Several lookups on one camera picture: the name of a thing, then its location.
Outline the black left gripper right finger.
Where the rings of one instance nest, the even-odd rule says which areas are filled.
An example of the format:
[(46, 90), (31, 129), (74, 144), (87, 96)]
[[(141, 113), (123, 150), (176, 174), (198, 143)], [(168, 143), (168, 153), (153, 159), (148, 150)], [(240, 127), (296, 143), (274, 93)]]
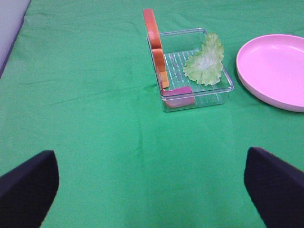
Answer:
[(268, 228), (304, 226), (304, 173), (272, 153), (251, 147), (244, 171), (246, 190)]

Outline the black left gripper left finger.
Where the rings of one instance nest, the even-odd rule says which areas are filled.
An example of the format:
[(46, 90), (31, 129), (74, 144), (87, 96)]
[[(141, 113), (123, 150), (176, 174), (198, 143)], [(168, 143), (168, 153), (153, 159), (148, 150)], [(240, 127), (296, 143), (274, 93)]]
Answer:
[(0, 226), (39, 228), (59, 187), (54, 151), (42, 151), (0, 178)]

